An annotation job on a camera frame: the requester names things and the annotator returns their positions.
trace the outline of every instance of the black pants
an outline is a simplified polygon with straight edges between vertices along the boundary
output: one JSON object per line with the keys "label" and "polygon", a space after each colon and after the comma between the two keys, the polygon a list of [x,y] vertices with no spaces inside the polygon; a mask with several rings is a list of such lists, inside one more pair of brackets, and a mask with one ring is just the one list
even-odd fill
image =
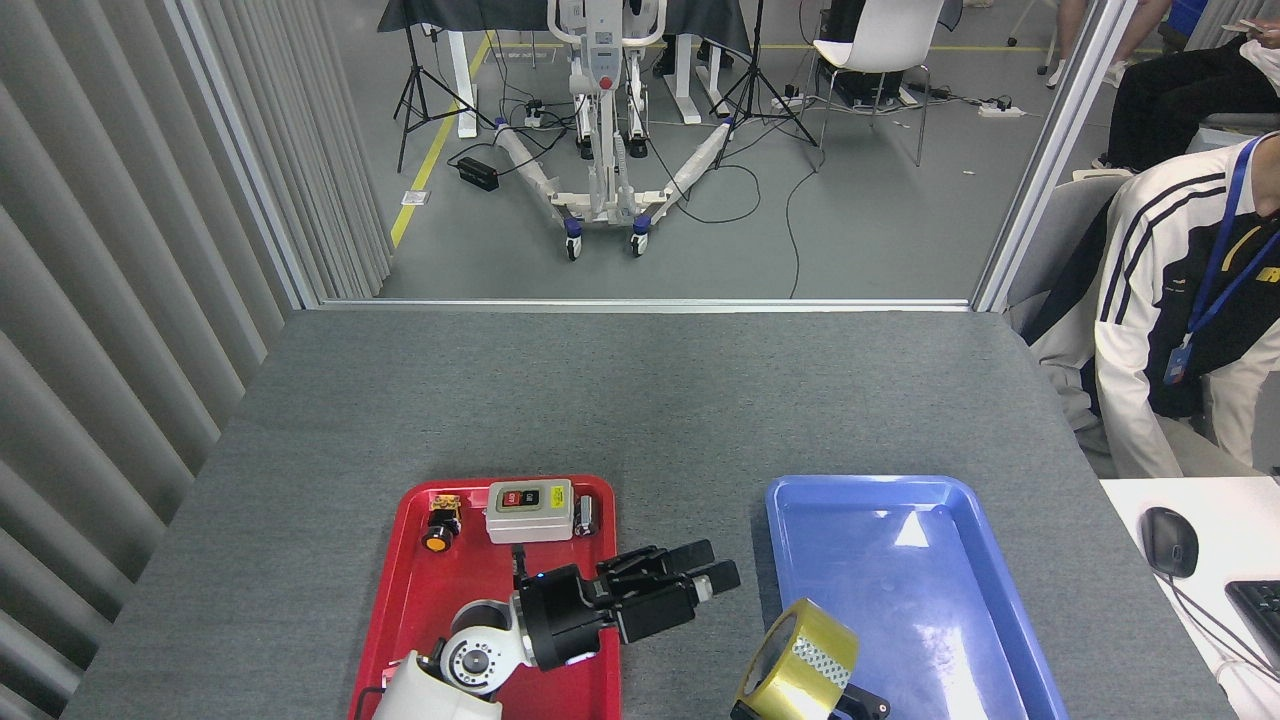
{"label": "black pants", "polygon": [[1187,151],[1199,122],[1213,113],[1276,113],[1280,97],[1253,63],[1240,56],[1244,37],[1212,50],[1192,50],[1125,70],[1111,110],[1107,160],[1146,170]]}

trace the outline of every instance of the table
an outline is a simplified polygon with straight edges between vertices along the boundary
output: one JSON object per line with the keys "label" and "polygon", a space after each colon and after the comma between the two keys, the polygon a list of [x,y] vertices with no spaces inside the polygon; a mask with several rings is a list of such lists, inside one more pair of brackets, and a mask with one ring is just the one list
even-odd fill
{"label": "table", "polygon": [[727,715],[781,612],[764,489],[836,473],[977,492],[1073,717],[1233,717],[998,316],[421,309],[288,320],[63,717],[340,717],[399,497],[563,473],[620,548],[742,577],[622,648],[628,720]]}
{"label": "table", "polygon": [[[471,77],[467,72],[462,32],[485,29],[545,31],[547,0],[389,0],[378,32],[396,32],[415,24],[444,28],[448,32],[451,60],[458,95],[472,105]],[[737,0],[668,0],[667,33],[676,36],[676,72],[667,76],[667,87],[676,100],[686,124],[701,122],[689,95],[692,37],[705,37],[713,44],[709,70],[699,73],[712,104],[719,102],[718,77],[721,47],[748,58],[751,45]],[[458,123],[458,137],[475,137],[475,117],[466,113]]]}
{"label": "table", "polygon": [[[1148,507],[1170,507],[1190,521],[1199,539],[1199,560],[1189,578],[1174,582],[1261,655],[1222,588],[1229,580],[1280,579],[1276,480],[1270,477],[1121,479],[1102,480],[1102,487],[1139,550],[1138,518]],[[1158,584],[1170,605],[1178,607],[1172,591]],[[1222,689],[1242,720],[1280,719],[1280,687],[1242,665],[1224,667],[1229,655],[1184,614],[1179,612],[1179,619],[1210,670],[1221,669]]]}

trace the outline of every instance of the gray curtain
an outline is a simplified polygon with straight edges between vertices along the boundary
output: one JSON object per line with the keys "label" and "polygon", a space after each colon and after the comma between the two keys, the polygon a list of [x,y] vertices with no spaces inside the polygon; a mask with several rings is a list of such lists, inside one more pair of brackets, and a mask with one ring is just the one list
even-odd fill
{"label": "gray curtain", "polygon": [[291,309],[385,277],[339,72],[302,0],[0,1],[0,717],[61,711]]}
{"label": "gray curtain", "polygon": [[1217,47],[1235,33],[1222,29],[1240,18],[1280,18],[1280,0],[1210,0],[1196,31],[1187,40],[1188,50]]}
{"label": "gray curtain", "polygon": [[307,0],[165,4],[291,268],[321,299],[374,297],[394,246],[321,9]]}

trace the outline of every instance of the id badge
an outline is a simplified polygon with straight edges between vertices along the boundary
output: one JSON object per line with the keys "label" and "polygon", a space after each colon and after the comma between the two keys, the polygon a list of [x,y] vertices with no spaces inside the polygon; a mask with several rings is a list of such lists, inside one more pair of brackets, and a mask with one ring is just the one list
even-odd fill
{"label": "id badge", "polygon": [[1175,386],[1187,377],[1187,366],[1192,361],[1192,346],[1180,345],[1169,354],[1169,364],[1165,365],[1165,384]]}

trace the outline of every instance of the tripod stand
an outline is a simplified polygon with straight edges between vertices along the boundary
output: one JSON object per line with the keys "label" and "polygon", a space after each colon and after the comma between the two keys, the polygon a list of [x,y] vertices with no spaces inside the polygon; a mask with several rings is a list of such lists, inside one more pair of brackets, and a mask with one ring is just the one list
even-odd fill
{"label": "tripod stand", "polygon": [[[732,96],[733,92],[737,91],[739,87],[741,87],[742,88],[741,94],[739,95],[737,102],[733,106],[732,127],[740,127],[740,124],[744,120],[749,120],[751,118],[787,119],[794,122],[796,127],[800,128],[800,132],[804,133],[809,143],[817,147],[818,141],[814,140],[809,129],[804,127],[803,122],[800,122],[800,117],[791,110],[791,105],[786,100],[783,100],[781,94],[778,94],[778,88],[773,87],[773,83],[769,82],[769,78],[764,77],[764,73],[760,70],[760,22],[763,19],[764,19],[764,0],[756,0],[755,29],[754,29],[754,36],[751,38],[751,61],[748,64],[746,72],[742,73],[742,77],[737,78],[737,81],[733,85],[731,85],[730,88],[724,92],[724,96],[721,97],[719,102],[712,106],[712,114],[716,114],[716,110],[718,110],[723,102],[728,102],[730,96]],[[782,108],[782,110],[785,110],[783,113],[755,111],[754,105],[755,105],[756,81],[763,82],[764,86],[769,88],[769,92],[773,94],[773,97],[778,101],[778,106]],[[721,158],[724,155],[726,146],[728,146],[728,137],[724,138],[724,146],[721,147],[719,155],[716,158],[717,167],[719,165]]]}
{"label": "tripod stand", "polygon": [[[412,67],[408,70],[408,79],[404,81],[404,90],[401,92],[399,102],[396,104],[396,111],[392,113],[392,119],[399,117],[399,111],[404,110],[404,131],[401,133],[401,154],[399,160],[396,161],[396,172],[401,172],[404,168],[404,142],[408,140],[408,133],[416,131],[417,128],[425,126],[431,120],[439,120],[442,118],[448,118],[451,115],[458,115],[462,113],[474,113],[476,118],[484,120],[486,126],[494,128],[493,120],[480,114],[471,102],[467,102],[452,87],[440,82],[440,78],[426,72],[417,61],[417,47],[413,46],[413,26],[404,26],[404,37],[408,38],[408,56]],[[435,41],[435,33],[431,35],[431,40]],[[448,113],[440,113],[439,115],[433,115],[426,110],[426,92],[422,88],[422,78],[434,82],[440,90],[448,92],[453,100],[458,104],[457,109],[449,110]],[[413,117],[417,117],[417,122],[413,122]]]}

